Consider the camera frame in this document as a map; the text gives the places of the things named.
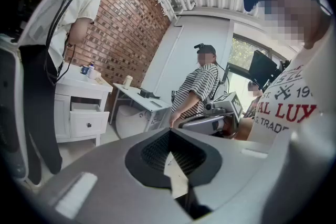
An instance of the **striped shirt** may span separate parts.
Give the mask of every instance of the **striped shirt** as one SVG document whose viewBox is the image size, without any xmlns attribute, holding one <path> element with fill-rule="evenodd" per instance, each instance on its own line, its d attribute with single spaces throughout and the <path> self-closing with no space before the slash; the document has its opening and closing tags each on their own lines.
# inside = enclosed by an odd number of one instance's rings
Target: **striped shirt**
<svg viewBox="0 0 336 224">
<path fill-rule="evenodd" d="M 174 112 L 187 98 L 190 91 L 193 91 L 201 100 L 192 108 L 181 114 L 180 118 L 185 119 L 203 113 L 207 97 L 212 98 L 219 83 L 218 68 L 213 63 L 197 68 L 191 72 L 176 92 L 176 96 L 171 107 Z"/>
</svg>

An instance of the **white desk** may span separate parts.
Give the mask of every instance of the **white desk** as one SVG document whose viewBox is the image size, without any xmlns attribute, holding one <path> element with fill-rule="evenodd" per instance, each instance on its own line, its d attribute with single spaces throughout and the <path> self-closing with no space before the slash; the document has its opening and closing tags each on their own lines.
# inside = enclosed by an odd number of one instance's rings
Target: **white desk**
<svg viewBox="0 0 336 224">
<path fill-rule="evenodd" d="M 154 119 L 157 111 L 168 110 L 171 107 L 171 105 L 163 102 L 160 99 L 144 98 L 144 97 L 142 97 L 141 95 L 139 95 L 140 89 L 138 89 L 138 88 L 129 87 L 128 90 L 126 90 L 126 89 L 123 88 L 123 85 L 117 84 L 117 83 L 114 83 L 113 86 L 118 89 L 118 92 L 117 92 L 117 96 L 115 97 L 115 101 L 114 101 L 114 104 L 113 104 L 113 109 L 112 109 L 110 124 L 112 124 L 112 120 L 113 120 L 113 116 L 114 116 L 114 113 L 115 113 L 115 107 L 116 107 L 117 101 L 119 101 L 119 100 L 127 100 L 125 98 L 120 98 L 119 97 L 120 92 L 122 92 L 123 94 L 127 95 L 130 98 L 131 105 L 133 104 L 133 102 L 136 102 L 140 106 L 142 106 L 145 109 L 147 109 L 150 112 L 152 112 L 151 118 L 148 121 L 148 123 L 147 123 L 147 125 L 145 127 L 144 132 L 147 132 L 149 130 L 149 127 L 151 126 L 151 123 L 152 123 L 152 121 L 153 121 L 153 119 Z"/>
</svg>

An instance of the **tree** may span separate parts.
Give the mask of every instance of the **tree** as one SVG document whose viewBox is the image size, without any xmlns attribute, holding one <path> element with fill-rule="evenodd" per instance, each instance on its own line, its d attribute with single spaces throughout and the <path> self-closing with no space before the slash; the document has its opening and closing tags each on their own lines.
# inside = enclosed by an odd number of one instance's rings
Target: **tree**
<svg viewBox="0 0 336 224">
<path fill-rule="evenodd" d="M 245 41 L 233 38 L 229 63 L 248 70 L 255 50 L 260 50 L 263 54 L 267 55 L 267 51 Z"/>
</svg>

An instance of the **person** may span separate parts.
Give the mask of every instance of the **person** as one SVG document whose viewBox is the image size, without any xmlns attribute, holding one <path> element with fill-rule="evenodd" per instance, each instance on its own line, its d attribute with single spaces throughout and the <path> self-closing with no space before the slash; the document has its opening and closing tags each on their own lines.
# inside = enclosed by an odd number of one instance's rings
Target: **person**
<svg viewBox="0 0 336 224">
<path fill-rule="evenodd" d="M 302 73 L 314 55 L 335 44 L 334 18 L 319 0 L 259 0 L 265 15 L 278 18 L 279 26 L 303 41 L 303 48 L 259 100 L 254 119 L 239 121 L 237 139 L 271 145 L 277 135 L 291 132 L 319 108 Z M 227 130 L 233 132 L 230 121 Z"/>
<path fill-rule="evenodd" d="M 171 107 L 170 127 L 177 128 L 185 119 L 201 114 L 204 102 L 211 98 L 219 83 L 219 71 L 216 62 L 216 50 L 211 45 L 204 45 L 197 51 L 200 67 L 191 72 L 176 92 Z"/>
<path fill-rule="evenodd" d="M 67 35 L 70 44 L 82 42 L 90 23 L 97 15 L 99 4 L 100 0 L 73 0 L 57 26 L 48 53 L 46 53 L 46 46 L 43 45 L 20 47 L 24 69 L 28 178 L 35 185 L 38 185 L 41 180 L 41 165 L 35 148 L 53 174 L 58 173 L 62 165 L 54 128 L 55 86 L 51 84 L 44 70 L 46 55 L 47 71 L 54 76 L 51 80 L 56 83 L 55 78 L 63 62 Z"/>
<path fill-rule="evenodd" d="M 262 90 L 259 90 L 259 86 L 253 81 L 249 81 L 247 84 L 247 91 L 252 92 L 253 97 L 256 97 L 248 107 L 246 112 L 243 112 L 244 118 L 253 118 L 256 114 L 257 104 L 262 96 Z"/>
</svg>

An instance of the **white wall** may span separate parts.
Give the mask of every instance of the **white wall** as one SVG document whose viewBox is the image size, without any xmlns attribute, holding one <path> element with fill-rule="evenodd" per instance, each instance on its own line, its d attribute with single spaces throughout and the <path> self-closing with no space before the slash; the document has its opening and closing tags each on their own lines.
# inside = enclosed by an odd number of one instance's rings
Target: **white wall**
<svg viewBox="0 0 336 224">
<path fill-rule="evenodd" d="M 284 43 L 272 39 L 258 28 L 243 23 L 234 23 L 234 33 L 255 40 L 290 60 L 296 55 L 296 51 Z"/>
<path fill-rule="evenodd" d="M 226 67 L 234 30 L 230 20 L 209 16 L 182 16 L 177 25 L 183 26 L 177 42 L 181 27 L 171 25 L 141 84 L 167 103 L 171 103 L 171 91 L 178 90 L 186 76 L 198 67 L 195 45 L 214 46 L 217 62 Z M 222 78 L 224 72 L 219 70 Z"/>
</svg>

